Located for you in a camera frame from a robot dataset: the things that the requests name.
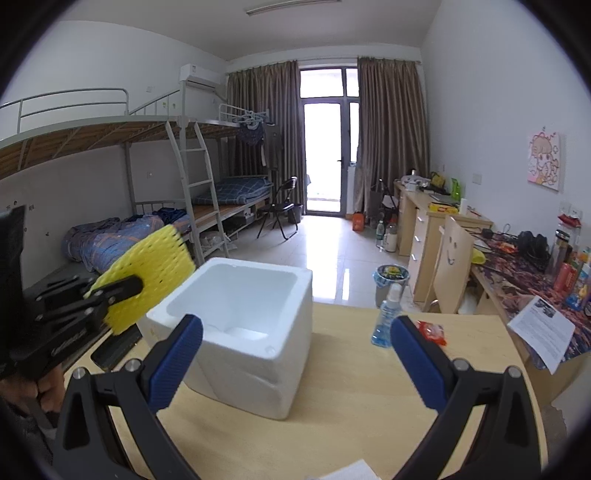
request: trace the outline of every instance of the white foam box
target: white foam box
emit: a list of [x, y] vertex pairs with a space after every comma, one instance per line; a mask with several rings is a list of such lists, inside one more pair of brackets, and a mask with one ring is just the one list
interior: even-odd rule
[[287, 418], [310, 349], [312, 272], [212, 258], [138, 326], [152, 347], [187, 313], [204, 328], [186, 385], [262, 417]]

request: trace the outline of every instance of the blue gripper pad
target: blue gripper pad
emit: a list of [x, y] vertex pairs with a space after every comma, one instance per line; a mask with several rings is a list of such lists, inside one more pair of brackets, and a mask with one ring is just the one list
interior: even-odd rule
[[201, 319], [195, 315], [185, 315], [166, 340], [154, 345], [150, 354], [153, 353], [154, 356], [161, 356], [161, 358], [151, 371], [144, 370], [149, 375], [149, 392], [146, 392], [146, 401], [152, 413], [155, 414], [158, 410], [170, 405], [202, 340]]
[[[390, 338], [394, 350], [421, 395], [425, 406], [441, 413], [447, 404], [445, 380], [430, 358], [427, 351], [429, 347], [426, 348], [426, 345], [421, 342], [421, 339], [425, 342], [428, 340], [423, 339], [422, 336], [419, 339], [417, 335], [420, 336], [421, 333], [408, 317], [398, 317], [392, 322]], [[439, 346], [434, 343], [433, 346], [437, 347], [449, 362]]]

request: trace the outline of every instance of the ceiling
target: ceiling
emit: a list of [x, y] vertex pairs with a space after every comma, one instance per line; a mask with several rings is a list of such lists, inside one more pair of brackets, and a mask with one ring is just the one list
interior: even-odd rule
[[225, 60], [293, 48], [420, 47], [441, 0], [343, 0], [249, 17], [265, 0], [79, 0], [63, 20], [93, 20], [175, 38]]

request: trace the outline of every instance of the person's hand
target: person's hand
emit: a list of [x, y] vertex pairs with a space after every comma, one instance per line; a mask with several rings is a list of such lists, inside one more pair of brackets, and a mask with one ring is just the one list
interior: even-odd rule
[[0, 396], [25, 413], [29, 413], [25, 399], [36, 398], [37, 394], [37, 384], [18, 373], [0, 380]]
[[66, 395], [61, 364], [40, 379], [37, 382], [37, 388], [41, 394], [40, 403], [43, 411], [54, 411], [58, 413], [61, 410], [61, 404], [64, 402], [64, 396]]
[[37, 383], [23, 378], [20, 374], [13, 374], [0, 380], [0, 396], [25, 413], [29, 413], [25, 399], [37, 398], [39, 393], [41, 408], [44, 411], [59, 412], [61, 410], [66, 395], [61, 365], [55, 367]]

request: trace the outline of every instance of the air conditioner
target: air conditioner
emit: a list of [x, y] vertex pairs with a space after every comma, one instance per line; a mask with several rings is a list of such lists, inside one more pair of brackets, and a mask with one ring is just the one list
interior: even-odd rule
[[208, 87], [214, 90], [223, 85], [221, 74], [190, 63], [181, 67], [179, 79], [181, 82], [190, 82], [192, 86]]

